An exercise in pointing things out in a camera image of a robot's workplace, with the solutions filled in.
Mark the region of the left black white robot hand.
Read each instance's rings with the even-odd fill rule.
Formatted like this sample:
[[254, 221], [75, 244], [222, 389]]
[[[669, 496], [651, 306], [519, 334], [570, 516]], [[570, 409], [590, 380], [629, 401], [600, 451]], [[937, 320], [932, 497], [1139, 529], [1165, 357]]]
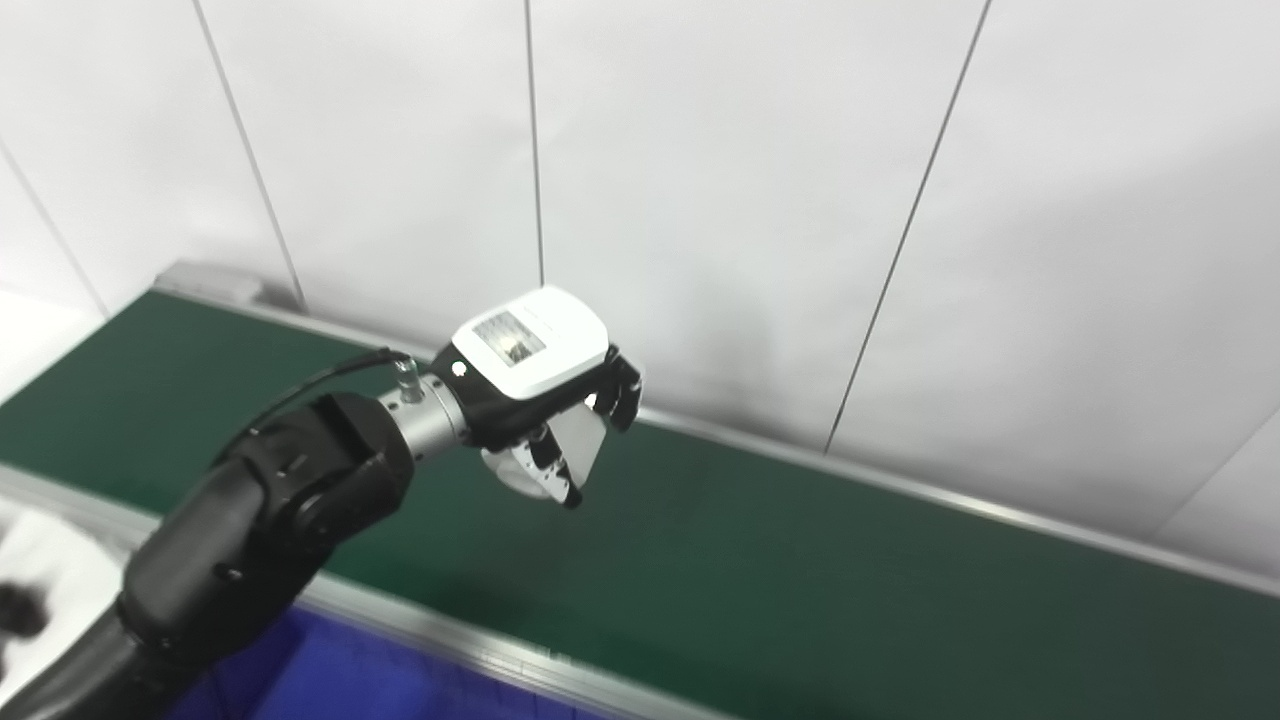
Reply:
[[643, 397], [643, 373], [605, 323], [550, 284], [462, 324], [428, 379], [460, 411], [462, 445], [504, 484], [566, 509], [582, 502], [607, 427], [626, 432]]

